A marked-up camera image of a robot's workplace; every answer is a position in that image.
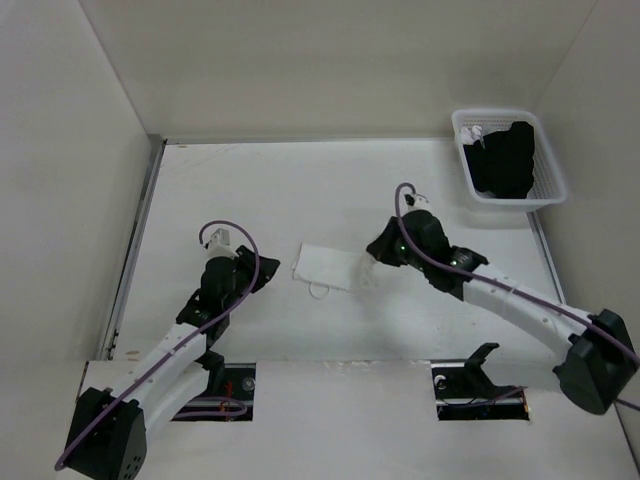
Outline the white tank top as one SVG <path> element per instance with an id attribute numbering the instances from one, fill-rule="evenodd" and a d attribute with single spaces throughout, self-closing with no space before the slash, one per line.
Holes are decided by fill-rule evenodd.
<path id="1" fill-rule="evenodd" d="M 311 297 L 321 301 L 333 291 L 355 292 L 377 287 L 374 265 L 375 260 L 368 253 L 303 243 L 291 269 L 292 278 L 306 284 Z"/>

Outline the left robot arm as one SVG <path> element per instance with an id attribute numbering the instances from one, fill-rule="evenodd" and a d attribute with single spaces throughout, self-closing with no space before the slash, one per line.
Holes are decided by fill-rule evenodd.
<path id="1" fill-rule="evenodd" d="M 246 246 L 218 247 L 175 323 L 149 354 L 104 389 L 77 399 L 65 449 L 55 468 L 90 479 L 133 479 L 152 437 L 199 395 L 224 387 L 224 359 L 212 351 L 231 312 L 275 276 L 281 263 Z"/>

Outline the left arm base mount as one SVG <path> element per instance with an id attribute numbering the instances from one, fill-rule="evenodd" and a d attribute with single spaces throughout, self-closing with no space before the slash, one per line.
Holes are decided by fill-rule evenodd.
<path id="1" fill-rule="evenodd" d="M 190 400 L 173 421 L 252 421 L 256 373 L 255 363 L 226 364 L 224 372 Z"/>

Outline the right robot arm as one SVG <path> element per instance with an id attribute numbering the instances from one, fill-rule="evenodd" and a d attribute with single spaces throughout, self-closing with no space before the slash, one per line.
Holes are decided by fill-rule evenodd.
<path id="1" fill-rule="evenodd" d="M 553 388 L 596 415 L 607 412 L 639 369 L 639 357 L 617 313 L 598 314 L 540 296 L 465 247 L 450 244 L 427 210 L 389 219 L 366 248 L 375 262 L 410 266 L 436 290 L 489 311 L 537 339 L 559 360 Z"/>

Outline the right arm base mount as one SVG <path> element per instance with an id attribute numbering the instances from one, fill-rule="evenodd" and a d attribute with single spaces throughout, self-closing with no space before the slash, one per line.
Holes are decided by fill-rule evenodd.
<path id="1" fill-rule="evenodd" d="M 525 388 L 495 385 L 482 367 L 499 344 L 484 343 L 466 359 L 431 363 L 436 414 L 440 421 L 529 421 Z"/>

